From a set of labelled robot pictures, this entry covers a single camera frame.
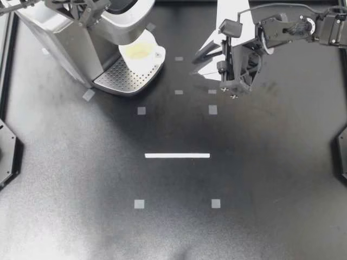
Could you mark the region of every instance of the wire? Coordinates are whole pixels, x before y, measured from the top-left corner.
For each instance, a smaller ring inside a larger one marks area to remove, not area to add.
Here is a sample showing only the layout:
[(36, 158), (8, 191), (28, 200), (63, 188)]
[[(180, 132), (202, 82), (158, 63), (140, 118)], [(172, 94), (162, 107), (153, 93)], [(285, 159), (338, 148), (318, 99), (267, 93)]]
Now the wire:
[(339, 9), (339, 10), (343, 10), (345, 11), (345, 13), (347, 13), (347, 7), (342, 6), (342, 5), (334, 5), (332, 7), (329, 7), (323, 14), (323, 16), (325, 17), (328, 13), (330, 13), (331, 10), (335, 10), (335, 9)]
[(261, 9), (261, 8), (266, 8), (266, 7), (303, 7), (303, 8), (309, 9), (309, 11), (311, 11), (314, 14), (322, 15), (325, 13), (325, 12), (318, 11), (312, 7), (309, 7), (306, 4), (272, 3), (272, 4), (257, 5), (255, 7), (249, 8), (247, 10), (238, 12), (237, 13), (237, 21), (240, 22), (241, 15), (245, 12), (249, 12), (249, 11), (253, 11), (253, 10), (257, 10), (257, 9)]

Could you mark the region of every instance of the white tape marker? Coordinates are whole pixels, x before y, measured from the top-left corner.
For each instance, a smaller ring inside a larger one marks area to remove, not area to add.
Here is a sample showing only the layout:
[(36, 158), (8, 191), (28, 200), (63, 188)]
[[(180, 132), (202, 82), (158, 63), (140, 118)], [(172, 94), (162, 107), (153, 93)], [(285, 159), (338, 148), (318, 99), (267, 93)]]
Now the white tape marker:
[(209, 153), (145, 153), (145, 158), (210, 158)]

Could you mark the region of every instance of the metal grate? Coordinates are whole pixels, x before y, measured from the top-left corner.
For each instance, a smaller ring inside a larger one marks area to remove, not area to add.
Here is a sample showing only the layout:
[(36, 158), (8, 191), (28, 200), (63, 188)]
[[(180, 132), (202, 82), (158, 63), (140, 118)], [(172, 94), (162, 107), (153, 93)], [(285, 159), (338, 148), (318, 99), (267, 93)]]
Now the metal grate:
[(156, 76), (160, 66), (154, 66), (148, 74), (138, 75), (128, 69), (122, 57), (99, 76), (94, 83), (97, 88), (117, 95), (135, 95)]

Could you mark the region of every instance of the black table surface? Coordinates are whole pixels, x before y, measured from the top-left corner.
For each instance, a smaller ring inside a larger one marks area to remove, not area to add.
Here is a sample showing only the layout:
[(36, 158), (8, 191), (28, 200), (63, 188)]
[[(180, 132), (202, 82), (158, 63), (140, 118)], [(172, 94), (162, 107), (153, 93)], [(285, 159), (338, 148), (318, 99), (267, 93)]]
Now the black table surface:
[[(283, 10), (305, 14), (254, 18)], [(156, 6), (163, 71), (139, 96), (95, 90), (90, 102), (20, 24), (6, 121), (25, 149), (21, 174), (0, 192), (1, 260), (346, 258), (339, 50), (294, 42), (265, 58), (251, 95), (211, 95), (218, 83), (189, 72), (215, 18), (214, 3)], [(144, 158), (188, 152), (211, 158)]]

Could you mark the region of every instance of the white cup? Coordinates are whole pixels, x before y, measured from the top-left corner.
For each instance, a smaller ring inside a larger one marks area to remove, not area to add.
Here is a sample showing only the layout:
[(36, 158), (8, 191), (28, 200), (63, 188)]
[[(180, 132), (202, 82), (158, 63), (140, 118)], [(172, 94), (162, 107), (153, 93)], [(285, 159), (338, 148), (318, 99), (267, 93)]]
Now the white cup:
[(128, 68), (136, 74), (147, 74), (165, 60), (165, 49), (158, 46), (154, 36), (147, 30), (128, 45), (120, 45), (119, 51)]

